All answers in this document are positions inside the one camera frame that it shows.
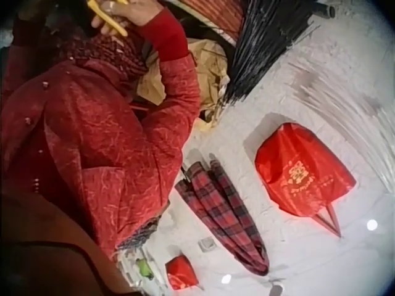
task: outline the yellow object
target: yellow object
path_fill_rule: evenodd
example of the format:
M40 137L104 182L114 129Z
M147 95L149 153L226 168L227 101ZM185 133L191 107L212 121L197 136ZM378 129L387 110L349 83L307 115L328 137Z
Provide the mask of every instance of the yellow object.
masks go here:
M116 0L119 3L122 4L129 4L128 0ZM94 11L96 15L98 15L103 21L108 23L112 28L116 29L118 33L120 33L123 37L128 36L128 32L125 30L123 26L121 26L119 23L117 23L112 17L109 15L105 14L99 7L99 4L96 2L96 0L88 0L88 7Z

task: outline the beige bag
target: beige bag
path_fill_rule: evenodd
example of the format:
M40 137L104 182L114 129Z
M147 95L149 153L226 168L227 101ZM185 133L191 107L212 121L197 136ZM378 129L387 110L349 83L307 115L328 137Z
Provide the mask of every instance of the beige bag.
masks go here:
M189 39L188 47L195 62L197 78L201 90L201 111L205 120L198 118L195 126L200 130L209 130L218 121L222 106L220 98L225 93L229 82L227 75L227 58L224 50L215 41ZM148 73L139 81L137 95L155 105L160 105L165 99L165 88L159 71L159 60L156 52L147 59Z

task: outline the folded umbrella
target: folded umbrella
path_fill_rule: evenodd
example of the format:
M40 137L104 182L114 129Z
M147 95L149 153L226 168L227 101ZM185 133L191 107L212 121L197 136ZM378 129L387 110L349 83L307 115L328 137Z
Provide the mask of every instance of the folded umbrella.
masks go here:
M265 245L236 188L217 160L206 171L200 162L185 172L175 189L221 244L250 272L265 276Z

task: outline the green object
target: green object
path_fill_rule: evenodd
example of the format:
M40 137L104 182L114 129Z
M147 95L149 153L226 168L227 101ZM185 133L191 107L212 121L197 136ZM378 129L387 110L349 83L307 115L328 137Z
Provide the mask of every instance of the green object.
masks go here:
M150 281L154 279L154 273L149 267L147 259L137 259L136 264L142 277L148 278Z

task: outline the red bag with yellow text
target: red bag with yellow text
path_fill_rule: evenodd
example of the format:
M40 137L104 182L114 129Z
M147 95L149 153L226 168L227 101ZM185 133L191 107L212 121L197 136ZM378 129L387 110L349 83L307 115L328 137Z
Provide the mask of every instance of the red bag with yellow text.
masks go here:
M311 217L341 237L332 202L356 181L313 132L296 123L281 125L259 148L255 165L270 198L289 214ZM331 225L318 212L326 208Z
M173 290L199 285L191 263L184 255L177 256L166 263L167 279Z

